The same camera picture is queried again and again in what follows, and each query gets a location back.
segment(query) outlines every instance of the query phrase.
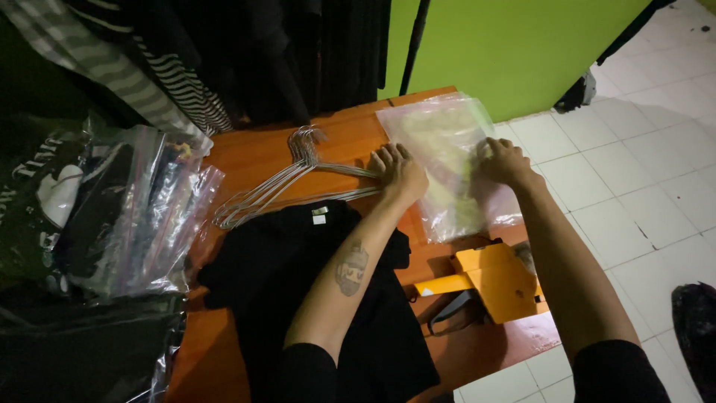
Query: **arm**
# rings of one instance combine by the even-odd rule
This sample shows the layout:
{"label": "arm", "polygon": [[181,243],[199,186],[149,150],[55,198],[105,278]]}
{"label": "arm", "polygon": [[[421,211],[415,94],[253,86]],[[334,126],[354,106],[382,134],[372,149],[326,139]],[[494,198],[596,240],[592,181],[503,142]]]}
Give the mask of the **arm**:
{"label": "arm", "polygon": [[547,190],[529,158],[508,140],[488,139],[481,168],[514,190],[527,227],[537,276],[570,361],[603,340],[639,338],[609,279]]}
{"label": "arm", "polygon": [[316,344],[336,365],[343,338],[390,235],[405,210],[427,190],[425,172],[400,144],[371,153],[371,165],[382,174],[382,198],[318,275],[284,341],[284,348]]}

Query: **black pole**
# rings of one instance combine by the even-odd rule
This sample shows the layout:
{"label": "black pole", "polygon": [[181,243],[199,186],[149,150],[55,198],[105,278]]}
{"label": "black pole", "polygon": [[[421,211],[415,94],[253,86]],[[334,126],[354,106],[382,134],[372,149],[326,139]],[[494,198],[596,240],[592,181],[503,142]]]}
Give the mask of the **black pole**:
{"label": "black pole", "polygon": [[407,60],[405,62],[405,70],[403,70],[403,79],[400,83],[399,95],[405,95],[407,93],[407,86],[410,84],[410,75],[412,74],[412,67],[415,64],[417,48],[420,47],[422,32],[425,30],[428,7],[430,7],[430,0],[420,0],[420,5],[417,7],[417,15],[415,16],[415,23],[412,25],[412,33],[410,34],[410,45],[407,49]]}

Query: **green wall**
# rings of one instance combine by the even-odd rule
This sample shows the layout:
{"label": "green wall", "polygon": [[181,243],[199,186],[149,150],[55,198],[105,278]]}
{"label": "green wall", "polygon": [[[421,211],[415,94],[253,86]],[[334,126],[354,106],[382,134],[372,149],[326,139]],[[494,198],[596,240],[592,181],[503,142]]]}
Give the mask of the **green wall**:
{"label": "green wall", "polygon": [[[419,0],[392,0],[396,96]],[[495,122],[549,109],[649,0],[432,0],[408,93],[455,85]]]}

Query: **wire hanger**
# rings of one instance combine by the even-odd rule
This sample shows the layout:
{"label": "wire hanger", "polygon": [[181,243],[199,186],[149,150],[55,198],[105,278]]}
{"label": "wire hanger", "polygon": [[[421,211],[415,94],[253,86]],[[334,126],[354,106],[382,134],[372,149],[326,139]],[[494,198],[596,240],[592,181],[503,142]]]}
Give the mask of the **wire hanger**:
{"label": "wire hanger", "polygon": [[[219,206],[214,216],[214,224],[221,229],[233,229],[244,222],[263,214],[262,212],[274,204],[275,200],[295,181],[303,175],[318,169],[321,171],[336,172],[338,174],[377,178],[378,174],[368,169],[350,166],[342,163],[324,163],[318,159],[316,144],[326,141],[326,134],[315,125],[306,125],[293,132],[287,141],[293,163],[265,180],[262,184],[250,191],[242,191],[233,195],[224,204]],[[376,186],[351,191],[339,191],[300,197],[297,199],[275,202],[276,205],[289,206],[322,200],[350,200],[371,196],[379,193]]]}

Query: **tattoo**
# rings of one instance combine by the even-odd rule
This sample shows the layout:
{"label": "tattoo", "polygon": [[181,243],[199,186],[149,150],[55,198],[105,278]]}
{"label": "tattoo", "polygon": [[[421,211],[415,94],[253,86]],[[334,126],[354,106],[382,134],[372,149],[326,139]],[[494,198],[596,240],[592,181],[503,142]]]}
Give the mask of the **tattoo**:
{"label": "tattoo", "polygon": [[368,254],[360,240],[354,241],[348,256],[336,266],[336,283],[343,295],[349,297],[358,291],[367,264]]}

